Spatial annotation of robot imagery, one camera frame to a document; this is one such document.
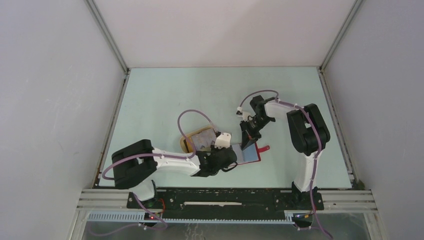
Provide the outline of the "red leather card holder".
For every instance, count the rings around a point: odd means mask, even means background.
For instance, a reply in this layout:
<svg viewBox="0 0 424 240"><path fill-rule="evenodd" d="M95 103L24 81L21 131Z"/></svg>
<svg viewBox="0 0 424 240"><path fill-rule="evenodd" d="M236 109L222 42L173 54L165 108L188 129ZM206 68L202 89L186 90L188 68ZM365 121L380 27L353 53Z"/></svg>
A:
<svg viewBox="0 0 424 240"><path fill-rule="evenodd" d="M261 161L261 153L264 153L268 150L270 150L270 146L266 145L263 147L258 147L258 145L252 144L246 149L242 150L241 144L233 144L232 149L234 150L237 161L236 163L238 165L244 165L244 164L250 164L250 163L256 163Z"/></svg>

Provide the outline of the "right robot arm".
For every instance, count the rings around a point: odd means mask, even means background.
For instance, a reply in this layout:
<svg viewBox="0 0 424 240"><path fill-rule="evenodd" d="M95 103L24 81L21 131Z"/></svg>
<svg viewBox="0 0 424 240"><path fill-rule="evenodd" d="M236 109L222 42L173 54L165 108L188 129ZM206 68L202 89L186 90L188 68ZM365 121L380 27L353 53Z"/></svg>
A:
<svg viewBox="0 0 424 240"><path fill-rule="evenodd" d="M291 204L304 209L311 202L311 192L315 187L315 177L319 158L331 135L318 106L314 103L300 106L284 102L277 96L264 99L253 96L250 106L254 114L243 110L240 104L236 114L241 116L241 149L255 144L261 137L260 131L276 119L287 120L290 139L296 151L304 155L300 169L293 181L297 191L291 194Z"/></svg>

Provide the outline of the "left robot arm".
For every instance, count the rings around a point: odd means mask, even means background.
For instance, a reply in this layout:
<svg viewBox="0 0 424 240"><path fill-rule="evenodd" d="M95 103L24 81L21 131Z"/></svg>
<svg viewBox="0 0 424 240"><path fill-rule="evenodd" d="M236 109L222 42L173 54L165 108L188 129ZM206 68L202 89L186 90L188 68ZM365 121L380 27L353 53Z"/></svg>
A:
<svg viewBox="0 0 424 240"><path fill-rule="evenodd" d="M152 146L149 139L142 139L124 147L111 156L112 164L102 173L106 180L112 170L115 189L130 190L139 196L138 201L145 208L153 208L158 202L156 185L147 179L155 172L170 172L190 177L207 178L220 171L229 172L235 168L237 154L231 146L195 153L167 152Z"/></svg>

